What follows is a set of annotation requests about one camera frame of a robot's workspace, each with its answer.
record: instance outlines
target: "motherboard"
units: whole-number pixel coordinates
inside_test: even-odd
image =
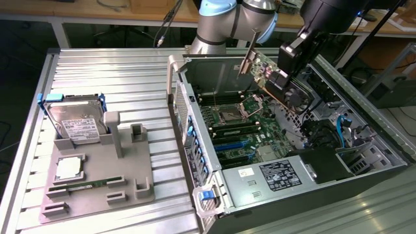
[[[282,158],[292,145],[264,96],[208,96],[200,109],[222,169]]]

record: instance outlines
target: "green circuit board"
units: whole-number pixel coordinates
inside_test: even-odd
[[[210,135],[216,154],[224,169],[282,158],[292,149],[272,111],[268,109],[261,97],[258,95],[256,97],[257,99],[253,98],[253,94],[248,93],[241,99],[245,115],[241,112],[241,102],[200,106],[210,133],[212,128],[217,128],[217,133],[228,131],[226,133],[236,134],[236,136],[224,134],[220,137],[214,134]],[[240,144],[241,147],[217,150],[217,148],[226,148],[226,146],[233,144]]]

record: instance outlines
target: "blue latch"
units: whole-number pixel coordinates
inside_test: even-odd
[[[193,126],[190,126],[190,127],[188,128],[188,136],[190,135],[192,130],[193,130]]]
[[[200,193],[200,200],[201,201],[206,201],[206,200],[212,200],[214,199],[214,194],[213,194],[213,191],[202,191]]]
[[[46,102],[49,102],[49,101],[62,101],[62,99],[64,99],[64,95],[62,94],[48,94],[45,101]]]

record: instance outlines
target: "hard drive label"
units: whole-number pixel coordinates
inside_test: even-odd
[[[93,118],[62,120],[61,122],[70,140],[100,138],[97,125]]]
[[[301,185],[301,181],[288,160],[264,164],[260,170],[269,189],[274,192]]]

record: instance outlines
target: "floor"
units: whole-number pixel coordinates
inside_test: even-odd
[[[124,47],[124,33],[120,32],[93,39],[93,34],[104,32],[109,25],[65,24],[73,48],[120,48]],[[0,196],[5,188],[8,172],[13,162],[21,132],[25,126],[29,105],[34,95],[38,75],[48,48],[57,48],[52,27],[48,23],[0,20]],[[156,27],[149,27],[148,34],[154,35]],[[194,38],[196,29],[172,28],[162,47],[184,47]],[[293,40],[294,33],[274,33],[262,47],[278,47],[286,40]],[[344,50],[348,38],[337,37],[322,51],[328,61],[333,61]],[[128,47],[150,48],[153,41],[136,34],[129,35]],[[228,40],[226,46],[236,46],[236,40]]]

